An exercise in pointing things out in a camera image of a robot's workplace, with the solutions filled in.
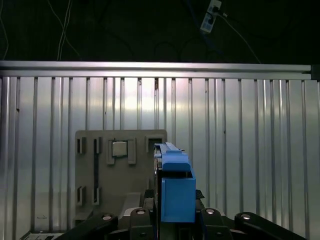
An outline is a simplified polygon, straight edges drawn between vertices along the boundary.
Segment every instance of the dark ceiling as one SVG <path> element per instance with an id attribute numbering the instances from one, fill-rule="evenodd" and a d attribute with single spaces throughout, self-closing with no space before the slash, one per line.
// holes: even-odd
<path id="1" fill-rule="evenodd" d="M 50 0 L 64 23 L 68 0 Z M 219 18 L 204 41 L 210 0 L 72 0 L 62 61 L 257 63 Z M 224 0 L 222 11 L 264 64 L 310 64 L 310 1 Z M 4 0 L 6 60 L 57 60 L 62 27 L 47 0 Z M 0 30 L 0 56 L 6 49 Z"/>

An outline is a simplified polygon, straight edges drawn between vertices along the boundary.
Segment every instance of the metal sheet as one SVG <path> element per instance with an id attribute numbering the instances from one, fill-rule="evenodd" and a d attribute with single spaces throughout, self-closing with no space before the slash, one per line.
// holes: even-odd
<path id="1" fill-rule="evenodd" d="M 280 81 L 274 80 L 271 85 L 271 123 L 272 123 L 272 169 L 273 169 L 273 185 L 274 192 L 274 207 L 273 216 L 278 225 L 282 224 L 282 165 L 281 165 L 281 128 L 280 128 Z"/>
<path id="2" fill-rule="evenodd" d="M 256 172 L 256 83 L 252 79 L 241 81 L 241 177 L 240 211 L 257 211 L 257 172 Z"/>
<path id="3" fill-rule="evenodd" d="M 307 237 L 318 239 L 320 236 L 320 82 L 305 82 L 305 143 L 307 206 L 309 225 Z"/>
<path id="4" fill-rule="evenodd" d="M 79 130 L 88 127 L 87 103 L 88 103 L 87 79 L 75 77 L 69 83 L 69 158 L 68 158 L 68 196 L 67 196 L 67 227 L 73 226 L 75 216 L 75 135 Z"/>
<path id="5" fill-rule="evenodd" d="M 204 201 L 209 206 L 209 189 L 207 182 L 209 174 L 207 167 L 206 148 L 206 81 L 204 79 L 192 80 L 192 164 L 196 177 L 196 187 L 207 198 Z"/>
<path id="6" fill-rule="evenodd" d="M 303 102 L 302 83 L 289 82 L 290 116 L 290 177 L 292 197 L 292 227 L 305 237 L 305 185 L 304 185 L 304 144 L 303 144 Z"/>
<path id="7" fill-rule="evenodd" d="M 123 121 L 124 130 L 138 129 L 138 79 L 125 78 L 124 79 L 124 92 L 123 92 Z"/>
<path id="8" fill-rule="evenodd" d="M 104 124 L 104 79 L 92 77 L 88 81 L 87 119 L 88 130 L 101 130 Z"/>
<path id="9" fill-rule="evenodd" d="M 86 64 L 74 78 L 54 75 L 72 63 L 54 63 L 2 79 L 0 237 L 72 227 L 76 131 L 164 128 L 190 154 L 207 206 L 320 238 L 320 84 L 301 81 L 308 66 Z"/>
<path id="10" fill-rule="evenodd" d="M 16 238 L 34 228 L 35 138 L 34 77 L 21 77 L 17 142 Z"/>
<path id="11" fill-rule="evenodd" d="M 225 80 L 225 168 L 227 216 L 240 212 L 240 82 Z"/>
<path id="12" fill-rule="evenodd" d="M 175 103 L 175 81 L 171 78 L 164 79 L 165 99 L 164 103 L 164 118 L 165 130 L 170 143 L 176 144 L 176 103 Z"/>
<path id="13" fill-rule="evenodd" d="M 155 79 L 142 78 L 141 90 L 140 129 L 155 129 Z"/>
<path id="14" fill-rule="evenodd" d="M 288 149 L 288 132 L 290 132 L 288 126 L 289 119 L 289 102 L 287 94 L 287 83 L 285 80 L 280 81 L 280 154 L 281 154 L 281 225 L 290 229 L 290 211 L 289 211 L 289 202 L 290 202 L 290 191 L 289 191 L 289 149 Z"/>
<path id="15" fill-rule="evenodd" d="M 175 80 L 175 141 L 176 146 L 184 149 L 189 154 L 192 163 L 192 154 L 189 143 L 189 125 L 192 119 L 189 118 L 189 80 L 177 78 Z"/>
<path id="16" fill-rule="evenodd" d="M 36 81 L 35 99 L 35 209 L 34 229 L 45 231 L 49 228 L 51 207 L 52 152 L 51 152 L 51 77 L 39 77 Z"/>

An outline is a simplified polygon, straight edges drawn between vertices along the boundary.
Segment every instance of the blue plastic part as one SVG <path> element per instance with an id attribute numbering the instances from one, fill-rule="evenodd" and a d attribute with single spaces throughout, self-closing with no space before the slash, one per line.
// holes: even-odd
<path id="1" fill-rule="evenodd" d="M 196 178 L 162 178 L 161 222 L 194 223 L 196 218 Z"/>
<path id="2" fill-rule="evenodd" d="M 156 144 L 163 172 L 190 172 L 191 177 L 163 177 L 161 182 L 161 221 L 194 223 L 196 217 L 196 176 L 188 155 L 172 143 Z"/>
<path id="3" fill-rule="evenodd" d="M 162 171 L 164 172 L 190 172 L 189 157 L 172 143 L 157 143 L 162 158 Z"/>

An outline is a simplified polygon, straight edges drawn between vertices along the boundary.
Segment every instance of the screw head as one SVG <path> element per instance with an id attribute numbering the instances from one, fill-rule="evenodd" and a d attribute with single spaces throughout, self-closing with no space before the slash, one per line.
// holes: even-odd
<path id="1" fill-rule="evenodd" d="M 215 211 L 214 211 L 213 209 L 211 209 L 211 208 L 205 210 L 205 212 L 206 212 L 207 214 L 214 214 L 214 213 L 215 213 Z"/>
<path id="2" fill-rule="evenodd" d="M 222 232 L 217 232 L 216 234 L 215 234 L 217 237 L 219 237 L 219 238 L 221 238 L 221 237 L 223 237 L 224 235 L 222 234 Z"/>
<path id="3" fill-rule="evenodd" d="M 112 217 L 110 215 L 104 215 L 102 219 L 105 221 L 109 221 L 110 219 L 112 219 Z"/>
<path id="4" fill-rule="evenodd" d="M 244 220 L 250 220 L 251 216 L 249 214 L 242 214 L 241 217 L 244 219 Z"/>
<path id="5" fill-rule="evenodd" d="M 141 214 L 145 214 L 145 210 L 143 210 L 143 209 L 138 209 L 137 211 L 136 211 L 136 213 L 137 214 L 139 214 L 139 215 L 141 215 Z"/>

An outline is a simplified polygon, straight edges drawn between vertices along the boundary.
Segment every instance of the aluminum rail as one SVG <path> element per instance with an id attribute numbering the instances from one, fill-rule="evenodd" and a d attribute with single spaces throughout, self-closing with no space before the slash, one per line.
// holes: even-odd
<path id="1" fill-rule="evenodd" d="M 0 61 L 6 77 L 140 77 L 310 80 L 310 65 Z"/>

